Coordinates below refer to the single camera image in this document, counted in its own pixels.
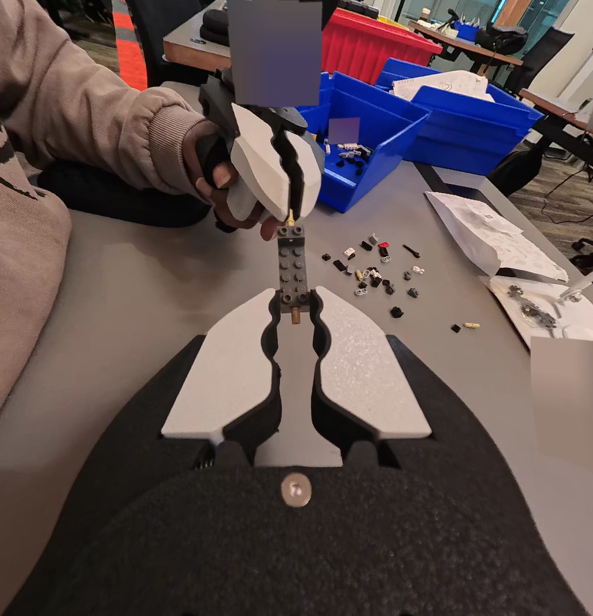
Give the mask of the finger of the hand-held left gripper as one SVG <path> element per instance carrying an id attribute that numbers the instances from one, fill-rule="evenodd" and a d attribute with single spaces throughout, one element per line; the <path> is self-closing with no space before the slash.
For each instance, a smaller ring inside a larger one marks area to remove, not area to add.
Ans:
<path id="1" fill-rule="evenodd" d="M 289 215 L 290 178 L 272 143 L 274 131 L 259 115 L 231 104 L 238 136 L 231 148 L 231 163 L 239 174 L 231 186 L 231 215 L 238 221 L 249 218 L 260 202 L 267 211 L 263 219 L 285 221 Z"/>
<path id="2" fill-rule="evenodd" d="M 323 149 L 305 131 L 297 135 L 284 131 L 285 170 L 290 178 L 290 209 L 294 218 L 305 218 L 320 193 L 323 176 Z"/>

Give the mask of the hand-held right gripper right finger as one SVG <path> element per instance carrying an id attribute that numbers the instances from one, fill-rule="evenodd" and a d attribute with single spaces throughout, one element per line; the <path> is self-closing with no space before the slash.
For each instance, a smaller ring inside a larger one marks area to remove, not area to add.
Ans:
<path id="1" fill-rule="evenodd" d="M 344 461 L 353 445 L 366 442 L 380 465 L 398 465 L 388 441 L 427 438 L 431 426 L 391 341 L 371 318 L 325 287 L 312 290 L 312 324 L 314 428 Z"/>

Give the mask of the dark grey brick assembly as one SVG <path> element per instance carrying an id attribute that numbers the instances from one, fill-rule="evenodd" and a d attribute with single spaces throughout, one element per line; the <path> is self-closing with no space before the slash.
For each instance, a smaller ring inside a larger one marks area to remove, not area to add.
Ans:
<path id="1" fill-rule="evenodd" d="M 310 291 L 306 269 L 306 234 L 302 224 L 277 228 L 278 293 L 280 311 L 291 317 L 291 308 L 301 315 L 309 311 Z"/>

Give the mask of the person's left hand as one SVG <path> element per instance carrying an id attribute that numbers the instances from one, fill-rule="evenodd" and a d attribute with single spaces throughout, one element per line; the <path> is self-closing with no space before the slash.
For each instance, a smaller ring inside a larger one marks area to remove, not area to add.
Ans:
<path id="1" fill-rule="evenodd" d="M 227 204 L 227 194 L 228 189 L 239 179 L 239 174 L 229 160 L 222 161 L 215 166 L 213 170 L 214 185 L 208 184 L 204 178 L 195 147 L 200 138 L 217 132 L 218 128 L 215 124 L 204 120 L 191 127 L 186 133 L 182 143 L 182 156 L 191 183 L 195 186 L 200 197 L 213 206 L 217 219 L 223 225 L 242 229 L 260 226 L 262 239 L 267 242 L 274 240 L 277 236 L 277 227 L 280 225 L 280 221 L 273 217 L 262 220 L 264 213 L 262 204 L 257 203 L 245 220 L 235 219 L 232 215 Z"/>

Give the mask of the heap of toy bricks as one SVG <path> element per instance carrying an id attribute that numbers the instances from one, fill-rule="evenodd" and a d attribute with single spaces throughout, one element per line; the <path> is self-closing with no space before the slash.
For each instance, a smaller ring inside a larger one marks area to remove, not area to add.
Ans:
<path id="1" fill-rule="evenodd" d="M 375 150 L 360 143 L 340 143 L 332 145 L 325 137 L 322 142 L 325 162 L 337 169 L 346 167 L 356 177 L 362 176 Z"/>

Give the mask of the brown-edged side table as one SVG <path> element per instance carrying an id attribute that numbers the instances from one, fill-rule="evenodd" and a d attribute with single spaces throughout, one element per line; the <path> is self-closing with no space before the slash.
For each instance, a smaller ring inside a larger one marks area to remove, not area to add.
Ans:
<path id="1" fill-rule="evenodd" d="M 220 9 L 223 4 L 223 1 L 213 1 L 208 7 L 166 35 L 163 39 L 166 60 L 211 73 L 218 68 L 222 70 L 230 68 L 229 47 L 206 41 L 200 36 L 204 13 L 211 9 Z"/>

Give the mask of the scattered small toy bricks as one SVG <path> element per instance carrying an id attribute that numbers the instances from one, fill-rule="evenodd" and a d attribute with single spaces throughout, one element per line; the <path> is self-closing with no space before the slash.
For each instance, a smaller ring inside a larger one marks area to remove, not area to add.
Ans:
<path id="1" fill-rule="evenodd" d="M 367 252 L 377 251 L 379 256 L 379 262 L 381 265 L 388 264 L 391 262 L 392 257 L 389 253 L 390 244 L 388 242 L 381 242 L 379 237 L 376 234 L 371 234 L 368 239 L 362 240 L 360 244 L 362 250 Z M 408 252 L 416 259 L 420 258 L 420 253 L 413 250 L 411 247 L 406 244 L 402 245 L 403 248 L 408 250 Z M 353 279 L 355 281 L 356 287 L 354 289 L 353 295 L 355 297 L 363 297 L 370 293 L 372 289 L 382 288 L 386 296 L 393 296 L 397 291 L 396 284 L 383 276 L 383 273 L 380 272 L 377 266 L 369 266 L 365 268 L 359 269 L 354 264 L 351 264 L 351 261 L 356 257 L 356 251 L 353 247 L 348 247 L 346 250 L 342 252 L 343 260 L 340 258 L 334 259 L 332 255 L 328 252 L 324 252 L 321 255 L 321 258 L 325 262 L 332 261 L 332 265 L 342 274 L 347 277 Z M 424 274 L 425 269 L 419 266 L 413 266 L 411 269 L 405 270 L 402 273 L 402 279 L 404 281 L 411 281 L 413 274 Z M 418 299 L 420 296 L 419 291 L 416 288 L 408 288 L 407 295 L 413 299 Z M 393 319 L 400 319 L 404 316 L 405 312 L 399 306 L 392 306 L 388 310 L 389 314 Z M 452 324 L 450 326 L 451 330 L 455 333 L 461 331 L 462 328 L 465 329 L 479 329 L 481 326 L 480 323 L 475 322 L 464 322 L 462 324 Z"/>

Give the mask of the black cushion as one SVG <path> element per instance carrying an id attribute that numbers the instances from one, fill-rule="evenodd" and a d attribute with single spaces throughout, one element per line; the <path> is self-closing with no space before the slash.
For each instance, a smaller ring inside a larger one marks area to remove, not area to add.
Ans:
<path id="1" fill-rule="evenodd" d="M 210 9 L 204 12 L 200 36 L 218 45 L 229 47 L 229 18 L 227 10 Z"/>

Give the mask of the orange striped pillar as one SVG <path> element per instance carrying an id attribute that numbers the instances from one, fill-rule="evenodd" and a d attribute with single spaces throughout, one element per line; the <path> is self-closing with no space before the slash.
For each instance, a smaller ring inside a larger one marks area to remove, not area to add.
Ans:
<path id="1" fill-rule="evenodd" d="M 135 26 L 125 1 L 112 1 L 119 75 L 131 88 L 147 88 L 146 65 Z"/>

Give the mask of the red plastic bin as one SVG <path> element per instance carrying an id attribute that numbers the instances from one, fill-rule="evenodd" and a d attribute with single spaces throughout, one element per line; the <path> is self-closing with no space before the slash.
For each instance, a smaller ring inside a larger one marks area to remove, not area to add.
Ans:
<path id="1" fill-rule="evenodd" d="M 442 46 L 403 27 L 336 9 L 323 30 L 322 73 L 375 84 L 388 59 L 428 66 Z"/>

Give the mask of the white printed sheet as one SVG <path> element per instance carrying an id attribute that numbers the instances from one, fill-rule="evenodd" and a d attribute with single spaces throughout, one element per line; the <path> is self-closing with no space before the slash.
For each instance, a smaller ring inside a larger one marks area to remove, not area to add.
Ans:
<path id="1" fill-rule="evenodd" d="M 488 85 L 489 81 L 486 77 L 468 71 L 458 70 L 448 73 L 436 73 L 415 78 L 407 78 L 404 80 L 395 80 L 389 92 L 396 97 L 412 101 L 419 89 L 426 86 L 494 102 L 493 96 L 487 93 Z"/>

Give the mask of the white printed paper bag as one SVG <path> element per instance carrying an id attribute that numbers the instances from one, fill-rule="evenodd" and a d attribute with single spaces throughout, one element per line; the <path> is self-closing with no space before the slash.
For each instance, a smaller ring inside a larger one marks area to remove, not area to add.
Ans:
<path id="1" fill-rule="evenodd" d="M 424 196 L 464 254 L 490 277 L 501 269 L 511 269 L 569 281 L 561 266 L 489 205 L 442 192 L 427 191 Z"/>

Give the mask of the orange-edged office table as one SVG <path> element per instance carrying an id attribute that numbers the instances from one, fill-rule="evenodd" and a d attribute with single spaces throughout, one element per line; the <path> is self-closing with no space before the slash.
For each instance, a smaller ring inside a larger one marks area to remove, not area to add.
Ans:
<path id="1" fill-rule="evenodd" d="M 442 52 L 438 53 L 440 58 L 454 62 L 461 53 L 465 54 L 473 61 L 473 65 L 470 69 L 472 73 L 484 75 L 490 68 L 506 65 L 523 66 L 524 64 L 524 62 L 518 58 L 485 49 L 473 42 L 465 41 L 464 39 L 449 37 L 431 28 L 424 27 L 413 20 L 408 21 L 408 27 L 422 34 L 426 39 L 440 44 L 442 46 Z"/>

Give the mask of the brown-topped office table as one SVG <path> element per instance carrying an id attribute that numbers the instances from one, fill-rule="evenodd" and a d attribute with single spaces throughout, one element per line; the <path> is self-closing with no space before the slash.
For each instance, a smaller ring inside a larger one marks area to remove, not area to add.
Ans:
<path id="1" fill-rule="evenodd" d="M 593 145 L 586 143 L 583 137 L 573 137 L 564 130 L 566 126 L 571 126 L 581 130 L 582 134 L 593 137 L 593 129 L 587 129 L 586 123 L 578 120 L 575 113 L 527 89 L 521 89 L 519 95 L 522 99 L 533 103 L 535 109 L 544 114 L 533 126 L 533 130 L 541 137 L 529 151 L 532 158 L 541 162 L 547 148 L 555 143 L 593 167 Z"/>

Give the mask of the black swivel chair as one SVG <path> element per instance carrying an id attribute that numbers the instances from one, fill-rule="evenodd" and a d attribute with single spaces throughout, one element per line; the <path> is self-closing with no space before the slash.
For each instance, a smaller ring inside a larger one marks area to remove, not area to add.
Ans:
<path id="1" fill-rule="evenodd" d="M 529 88 L 540 71 L 573 37 L 574 33 L 550 27 L 524 56 L 523 65 L 513 71 L 515 75 L 515 72 L 521 70 L 516 75 L 514 93 L 519 94 L 522 89 Z"/>

